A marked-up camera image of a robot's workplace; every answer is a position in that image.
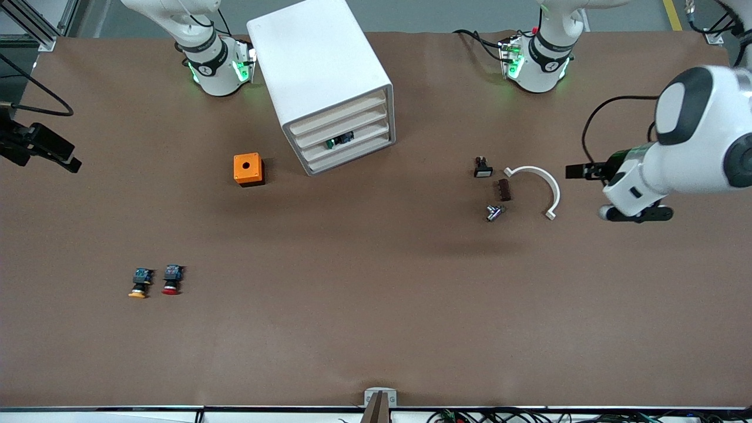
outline black bracket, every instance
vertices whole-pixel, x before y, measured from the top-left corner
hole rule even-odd
[[[567,165],[567,179],[587,179],[588,181],[604,181],[606,163],[585,163],[581,165]]]
[[[77,173],[81,161],[73,157],[75,146],[41,123],[28,128],[11,119],[7,109],[0,110],[0,156],[18,166],[26,166],[32,156],[53,161],[71,173]]]
[[[658,202],[652,206],[643,209],[635,216],[625,216],[616,207],[611,207],[606,211],[604,218],[609,222],[665,222],[674,217],[674,209],[665,205],[659,205]]]

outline white drawer unit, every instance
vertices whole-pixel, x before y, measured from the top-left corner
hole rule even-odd
[[[345,0],[248,21],[282,130],[309,175],[394,144],[392,83]]]

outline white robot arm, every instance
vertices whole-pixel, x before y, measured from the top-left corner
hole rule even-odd
[[[256,52],[244,41],[220,37],[206,14],[216,12],[220,0],[122,0],[148,17],[175,39],[188,58],[193,80],[212,96],[227,96],[250,81]]]
[[[567,178],[601,179],[608,221],[667,221],[670,193],[721,193],[752,186],[752,73],[692,68],[663,90],[658,141],[618,151],[605,163],[567,166]]]
[[[541,23],[534,35],[523,34],[502,47],[512,63],[505,76],[531,93],[545,93],[564,77],[572,48],[584,29],[580,9],[607,9],[629,0],[536,0]]]

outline white clamp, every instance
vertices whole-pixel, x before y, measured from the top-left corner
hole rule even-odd
[[[506,173],[507,176],[512,176],[519,172],[535,173],[536,175],[543,178],[546,182],[548,182],[548,184],[551,186],[551,191],[553,192],[553,204],[546,211],[546,217],[553,220],[556,217],[556,214],[553,213],[553,210],[559,205],[559,200],[561,199],[561,196],[562,196],[562,192],[559,189],[559,184],[556,182],[556,179],[554,179],[550,173],[535,166],[521,166],[521,167],[516,168],[515,170],[509,169],[509,168],[504,169],[504,173]]]

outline gray floor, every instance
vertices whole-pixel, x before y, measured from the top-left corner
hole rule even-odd
[[[232,32],[245,33],[248,20],[297,1],[225,0],[221,10]],[[538,22],[538,5],[533,0],[349,0],[347,3],[367,32],[452,32],[460,28],[494,32],[528,29]],[[627,6],[589,11],[588,15],[593,31],[671,29],[660,0],[632,0]],[[218,16],[211,18],[220,22]],[[156,24],[128,10],[118,0],[93,0],[78,35],[106,38],[167,36]]]

